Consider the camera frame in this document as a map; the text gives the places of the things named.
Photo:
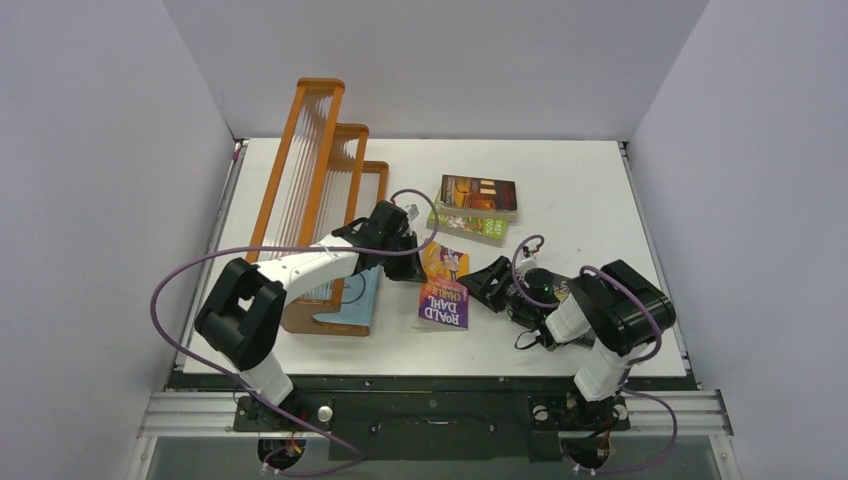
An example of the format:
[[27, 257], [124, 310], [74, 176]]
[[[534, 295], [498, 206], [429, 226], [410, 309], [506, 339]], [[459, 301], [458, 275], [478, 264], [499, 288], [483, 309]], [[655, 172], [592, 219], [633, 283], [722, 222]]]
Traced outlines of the colourful Roald Dahl paperback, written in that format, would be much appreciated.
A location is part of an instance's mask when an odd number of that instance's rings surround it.
[[469, 295], [458, 279], [469, 273], [469, 255], [432, 242], [422, 251], [421, 260], [427, 279], [419, 292], [416, 327], [467, 330]]

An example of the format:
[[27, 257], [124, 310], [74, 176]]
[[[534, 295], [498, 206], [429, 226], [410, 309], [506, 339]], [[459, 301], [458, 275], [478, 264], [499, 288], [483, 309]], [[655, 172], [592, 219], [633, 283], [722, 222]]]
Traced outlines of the light blue hardcover book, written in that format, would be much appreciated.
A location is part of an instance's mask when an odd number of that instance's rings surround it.
[[369, 269], [343, 281], [341, 306], [338, 312], [317, 314], [313, 318], [339, 327], [364, 327], [372, 325], [380, 271]]

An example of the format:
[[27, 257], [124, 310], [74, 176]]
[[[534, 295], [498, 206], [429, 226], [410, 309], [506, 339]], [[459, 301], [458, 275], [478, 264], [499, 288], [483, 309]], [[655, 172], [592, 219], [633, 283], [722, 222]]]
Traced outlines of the orange wooden file rack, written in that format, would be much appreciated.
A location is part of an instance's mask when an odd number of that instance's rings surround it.
[[248, 261], [312, 245], [384, 199], [388, 166], [366, 160], [366, 125], [340, 121], [344, 93], [340, 79], [298, 80], [250, 240], [266, 249]]

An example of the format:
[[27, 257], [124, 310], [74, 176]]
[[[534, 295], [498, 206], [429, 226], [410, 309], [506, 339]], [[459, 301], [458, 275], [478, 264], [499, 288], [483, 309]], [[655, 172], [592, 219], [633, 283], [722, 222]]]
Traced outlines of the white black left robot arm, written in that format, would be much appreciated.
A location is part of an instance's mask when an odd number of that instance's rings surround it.
[[318, 243], [281, 258], [224, 267], [194, 320], [195, 331], [261, 395], [259, 416], [272, 429], [291, 427], [295, 386], [273, 353], [285, 308], [320, 286], [380, 267], [394, 281], [426, 280], [415, 213], [382, 200], [372, 213], [337, 228]]

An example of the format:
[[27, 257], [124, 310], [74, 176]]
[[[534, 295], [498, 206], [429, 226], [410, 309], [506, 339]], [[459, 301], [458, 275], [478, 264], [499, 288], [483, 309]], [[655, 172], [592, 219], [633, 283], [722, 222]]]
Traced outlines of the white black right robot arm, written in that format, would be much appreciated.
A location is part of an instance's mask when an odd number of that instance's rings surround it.
[[621, 391], [633, 367], [655, 357], [676, 322], [670, 299], [623, 260], [583, 267], [566, 277], [537, 265], [534, 255], [500, 257], [459, 277], [487, 309], [504, 312], [548, 351], [591, 340], [585, 363], [564, 400], [566, 418], [588, 427]]

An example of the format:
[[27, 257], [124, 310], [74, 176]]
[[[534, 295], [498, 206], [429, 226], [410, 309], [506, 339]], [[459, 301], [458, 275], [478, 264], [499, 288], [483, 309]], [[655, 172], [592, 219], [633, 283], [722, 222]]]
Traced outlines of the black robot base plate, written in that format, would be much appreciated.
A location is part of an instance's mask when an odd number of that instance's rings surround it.
[[558, 459], [572, 448], [594, 449], [607, 433], [631, 427], [631, 399], [659, 402], [665, 392], [696, 392], [691, 382], [639, 379], [610, 402], [578, 409], [567, 377], [432, 377], [297, 375], [293, 395], [276, 413], [220, 375], [175, 374], [166, 392], [231, 392], [243, 416], [240, 431], [312, 432], [341, 444], [346, 433], [365, 434], [372, 424], [407, 421], [416, 426], [461, 421], [512, 427], [538, 442], [551, 435]]

